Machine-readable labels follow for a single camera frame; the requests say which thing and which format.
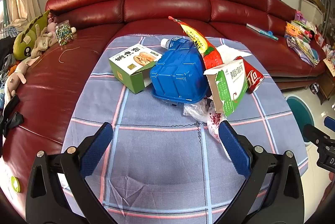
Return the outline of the teal book on sofa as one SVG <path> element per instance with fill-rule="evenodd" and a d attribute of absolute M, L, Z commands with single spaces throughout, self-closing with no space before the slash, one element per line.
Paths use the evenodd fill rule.
<path fill-rule="evenodd" d="M 250 24 L 246 24 L 246 26 L 248 28 L 256 31 L 257 33 L 263 35 L 263 36 L 266 36 L 266 37 L 271 38 L 271 39 L 276 40 L 276 41 L 278 40 L 278 38 L 275 35 L 273 35 L 273 33 L 271 31 L 265 31 L 263 29 L 260 29 L 256 26 L 253 26 L 253 25 L 250 25 Z"/>

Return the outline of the blue plaid tablecloth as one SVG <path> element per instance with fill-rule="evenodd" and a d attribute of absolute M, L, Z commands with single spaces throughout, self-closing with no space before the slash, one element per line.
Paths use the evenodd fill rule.
<path fill-rule="evenodd" d="M 104 122 L 114 137 L 93 174 L 86 178 L 117 223 L 214 223 L 244 182 L 205 124 L 183 109 L 155 98 L 152 85 L 132 93 L 113 76 L 108 59 L 137 43 L 164 53 L 162 38 L 112 39 L 91 72 L 66 131 L 62 151 L 94 135 Z M 246 93 L 228 117 L 235 131 L 269 153 L 291 150 L 299 172 L 308 155 L 294 116 L 251 46 L 209 38 L 214 46 L 246 53 L 265 76 L 257 91 Z"/>

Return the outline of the blue plastic tray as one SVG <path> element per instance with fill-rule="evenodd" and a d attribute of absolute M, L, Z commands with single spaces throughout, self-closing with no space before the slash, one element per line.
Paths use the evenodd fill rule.
<path fill-rule="evenodd" d="M 191 41 L 170 47 L 150 71 L 152 94 L 161 100 L 196 103 L 208 92 L 204 63 Z"/>

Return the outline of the white paper napkin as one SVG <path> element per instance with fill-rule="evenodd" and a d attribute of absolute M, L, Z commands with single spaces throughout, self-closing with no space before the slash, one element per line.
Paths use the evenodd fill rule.
<path fill-rule="evenodd" d="M 241 50 L 237 50 L 226 45 L 220 45 L 216 48 L 216 50 L 219 52 L 223 63 L 231 62 L 237 57 L 251 56 L 251 53 L 243 52 Z"/>

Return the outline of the beige plush rabbit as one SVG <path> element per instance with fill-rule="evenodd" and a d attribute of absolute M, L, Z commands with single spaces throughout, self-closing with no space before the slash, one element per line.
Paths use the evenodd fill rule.
<path fill-rule="evenodd" d="M 15 96 L 16 90 L 18 86 L 22 83 L 26 83 L 25 74 L 27 72 L 27 69 L 32 66 L 39 57 L 31 58 L 28 57 L 25 60 L 21 61 L 20 64 L 16 67 L 15 71 L 7 78 L 7 81 L 5 83 L 5 103 L 4 106 L 6 106 L 11 98 Z"/>

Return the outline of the red cola can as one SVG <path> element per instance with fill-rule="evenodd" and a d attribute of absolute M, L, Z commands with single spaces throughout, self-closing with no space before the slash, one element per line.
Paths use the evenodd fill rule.
<path fill-rule="evenodd" d="M 253 93 L 261 85 L 265 77 L 242 56 L 236 57 L 235 60 L 243 60 L 249 93 Z"/>

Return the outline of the clear water bottle blue label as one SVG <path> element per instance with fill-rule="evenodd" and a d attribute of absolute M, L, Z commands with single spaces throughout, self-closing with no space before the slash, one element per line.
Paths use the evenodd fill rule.
<path fill-rule="evenodd" d="M 171 39 L 163 38 L 160 42 L 160 46 L 166 50 L 176 50 L 182 44 L 189 42 L 189 39 L 183 37 L 173 37 Z"/>

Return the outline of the red leather sofa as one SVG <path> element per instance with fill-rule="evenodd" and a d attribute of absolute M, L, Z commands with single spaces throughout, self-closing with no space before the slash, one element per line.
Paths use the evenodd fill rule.
<path fill-rule="evenodd" d="M 323 62 L 312 67 L 287 46 L 285 25 L 295 10 L 280 0 L 48 0 L 45 8 L 58 22 L 69 20 L 77 35 L 70 44 L 47 50 L 18 89 L 17 111 L 24 122 L 9 133 L 2 157 L 22 185 L 38 150 L 60 151 L 79 95 L 112 39 L 127 34 L 181 34 L 169 16 L 205 36 L 251 46 L 280 89 L 302 87 L 325 71 Z M 278 40 L 246 24 L 271 31 Z"/>

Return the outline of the green plush toy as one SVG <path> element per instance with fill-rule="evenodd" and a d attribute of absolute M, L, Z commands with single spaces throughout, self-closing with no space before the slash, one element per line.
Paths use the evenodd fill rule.
<path fill-rule="evenodd" d="M 36 25 L 43 30 L 48 25 L 49 10 L 31 20 L 21 33 L 16 37 L 13 45 L 13 56 L 17 61 L 22 61 L 31 55 L 35 46 Z"/>

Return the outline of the teal trash bin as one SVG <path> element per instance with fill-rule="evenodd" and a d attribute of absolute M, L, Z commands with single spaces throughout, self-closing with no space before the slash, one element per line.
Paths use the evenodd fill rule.
<path fill-rule="evenodd" d="M 289 94 L 285 97 L 291 112 L 294 115 L 296 123 L 300 129 L 305 147 L 311 144 L 311 141 L 305 137 L 303 129 L 307 124 L 314 126 L 314 118 L 308 105 L 297 95 Z"/>

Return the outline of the clear plastic bag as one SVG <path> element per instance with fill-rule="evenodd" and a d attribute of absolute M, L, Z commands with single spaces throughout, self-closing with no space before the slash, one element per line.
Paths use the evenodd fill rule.
<path fill-rule="evenodd" d="M 219 126 L 227 118 L 224 114 L 215 111 L 214 102 L 211 99 L 204 98 L 194 104 L 184 104 L 183 115 L 192 116 L 197 121 L 207 124 L 210 135 L 221 143 Z"/>

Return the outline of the red yellow snack bag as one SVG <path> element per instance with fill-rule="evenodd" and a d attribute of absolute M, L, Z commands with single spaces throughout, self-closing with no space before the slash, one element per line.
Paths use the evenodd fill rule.
<path fill-rule="evenodd" d="M 183 29 L 184 33 L 187 34 L 187 36 L 192 40 L 198 52 L 203 58 L 203 63 L 206 70 L 224 64 L 222 57 L 216 47 L 214 47 L 213 44 L 204 37 L 204 35 L 202 35 L 193 27 L 189 26 L 187 23 L 184 23 L 171 16 L 169 16 L 168 19 L 178 23 Z"/>

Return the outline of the candy jar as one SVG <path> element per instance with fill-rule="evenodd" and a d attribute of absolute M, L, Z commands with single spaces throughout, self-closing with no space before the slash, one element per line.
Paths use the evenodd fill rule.
<path fill-rule="evenodd" d="M 60 46 L 64 46 L 74 40 L 69 20 L 57 24 L 55 26 L 55 34 Z"/>

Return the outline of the green pastry box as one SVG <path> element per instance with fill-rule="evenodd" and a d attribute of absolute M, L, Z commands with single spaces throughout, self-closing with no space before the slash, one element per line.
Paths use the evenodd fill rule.
<path fill-rule="evenodd" d="M 109 63 L 114 77 L 137 94 L 152 83 L 151 68 L 161 57 L 159 52 L 142 44 L 135 44 L 110 57 Z"/>

